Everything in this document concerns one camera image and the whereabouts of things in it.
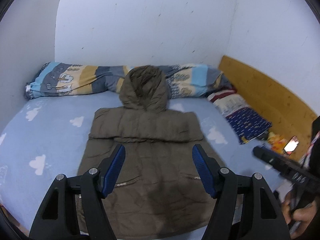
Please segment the person's right hand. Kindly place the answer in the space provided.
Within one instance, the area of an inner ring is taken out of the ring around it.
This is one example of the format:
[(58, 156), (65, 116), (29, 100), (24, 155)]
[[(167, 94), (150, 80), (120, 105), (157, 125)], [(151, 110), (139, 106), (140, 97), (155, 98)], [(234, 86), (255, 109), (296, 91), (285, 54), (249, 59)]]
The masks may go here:
[(281, 205), (281, 210), (284, 215), (285, 221), (287, 224), (291, 220), (300, 221), (300, 226), (295, 230), (292, 235), (301, 235), (309, 226), (314, 216), (316, 215), (319, 209), (319, 197), (316, 197), (315, 200), (308, 206), (297, 209), (293, 214), (290, 212), (290, 203), (291, 203), (291, 191), (289, 191)]

